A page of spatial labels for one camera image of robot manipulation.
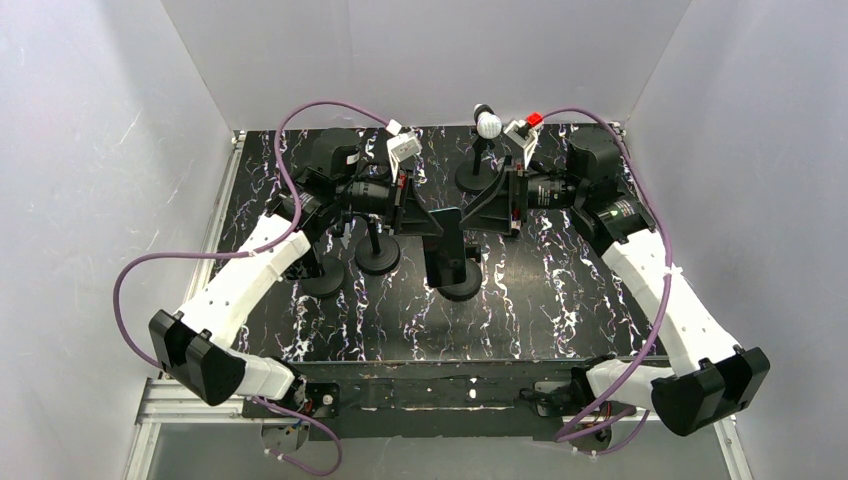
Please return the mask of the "black phone blue edge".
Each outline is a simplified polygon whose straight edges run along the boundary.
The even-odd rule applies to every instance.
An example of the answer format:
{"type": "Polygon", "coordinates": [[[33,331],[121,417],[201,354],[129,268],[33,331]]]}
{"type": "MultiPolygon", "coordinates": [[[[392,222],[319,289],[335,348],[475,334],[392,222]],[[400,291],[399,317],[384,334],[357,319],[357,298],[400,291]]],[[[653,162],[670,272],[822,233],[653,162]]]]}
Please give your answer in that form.
{"type": "Polygon", "coordinates": [[[427,285],[430,288],[452,285],[465,279],[465,243],[459,223],[462,212],[457,207],[431,210],[444,233],[440,237],[423,237],[422,245],[427,285]]]}

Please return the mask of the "black phone stand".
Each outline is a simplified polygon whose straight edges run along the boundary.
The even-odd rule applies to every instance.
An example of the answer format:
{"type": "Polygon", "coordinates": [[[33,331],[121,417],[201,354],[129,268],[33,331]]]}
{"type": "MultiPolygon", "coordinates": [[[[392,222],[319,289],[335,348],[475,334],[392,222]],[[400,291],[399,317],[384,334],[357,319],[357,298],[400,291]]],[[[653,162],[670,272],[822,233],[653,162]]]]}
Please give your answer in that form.
{"type": "Polygon", "coordinates": [[[302,258],[307,277],[300,280],[304,293],[317,299],[337,295],[346,280],[346,270],[341,260],[335,257],[319,257],[310,249],[302,258]]]}
{"type": "Polygon", "coordinates": [[[366,224],[366,236],[354,249],[354,262],[358,269],[371,276],[385,275],[394,270],[400,261],[400,247],[387,233],[380,232],[374,222],[366,224]]]}

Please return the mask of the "black phone stand front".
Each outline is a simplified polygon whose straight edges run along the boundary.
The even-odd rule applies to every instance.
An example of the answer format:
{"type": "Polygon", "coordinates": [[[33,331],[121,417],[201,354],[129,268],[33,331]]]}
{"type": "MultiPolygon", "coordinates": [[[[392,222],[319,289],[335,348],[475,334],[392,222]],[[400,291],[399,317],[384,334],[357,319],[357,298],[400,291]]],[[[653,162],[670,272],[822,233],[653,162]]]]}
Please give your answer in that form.
{"type": "Polygon", "coordinates": [[[341,260],[335,257],[319,257],[310,249],[302,258],[307,277],[300,280],[304,293],[317,299],[337,295],[346,280],[346,270],[341,260]]]}

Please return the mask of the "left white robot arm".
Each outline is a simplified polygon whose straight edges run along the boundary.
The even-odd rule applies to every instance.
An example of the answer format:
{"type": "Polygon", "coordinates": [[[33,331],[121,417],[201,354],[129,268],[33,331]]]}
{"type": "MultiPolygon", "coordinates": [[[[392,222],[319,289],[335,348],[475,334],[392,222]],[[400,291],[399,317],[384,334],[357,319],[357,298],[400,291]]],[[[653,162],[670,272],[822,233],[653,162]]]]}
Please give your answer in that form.
{"type": "Polygon", "coordinates": [[[148,323],[160,368],[209,406],[234,397],[282,400],[300,378],[284,361],[240,353],[232,344],[270,288],[298,280],[314,297],[341,289],[344,269],[319,259],[321,236],[350,216],[380,217],[391,233],[435,237],[443,228],[421,205],[401,163],[422,146],[412,132],[394,132],[387,160],[362,158],[359,136],[333,128],[263,213],[218,274],[175,312],[148,323]]]}

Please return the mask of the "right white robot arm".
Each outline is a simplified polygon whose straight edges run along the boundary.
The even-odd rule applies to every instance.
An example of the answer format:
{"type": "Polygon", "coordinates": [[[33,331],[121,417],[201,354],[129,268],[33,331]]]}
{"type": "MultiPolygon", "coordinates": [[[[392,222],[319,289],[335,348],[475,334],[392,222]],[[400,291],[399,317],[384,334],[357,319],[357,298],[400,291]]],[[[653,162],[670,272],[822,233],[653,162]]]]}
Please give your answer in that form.
{"type": "Polygon", "coordinates": [[[623,178],[621,141],[592,126],[567,142],[561,168],[505,162],[461,220],[467,230],[511,234],[532,210],[566,211],[649,318],[667,367],[647,365],[643,354],[629,362],[598,357],[572,369],[567,398],[582,411],[607,401],[651,411],[679,436],[746,409],[769,372],[766,354],[727,332],[675,267],[654,217],[623,178]]]}

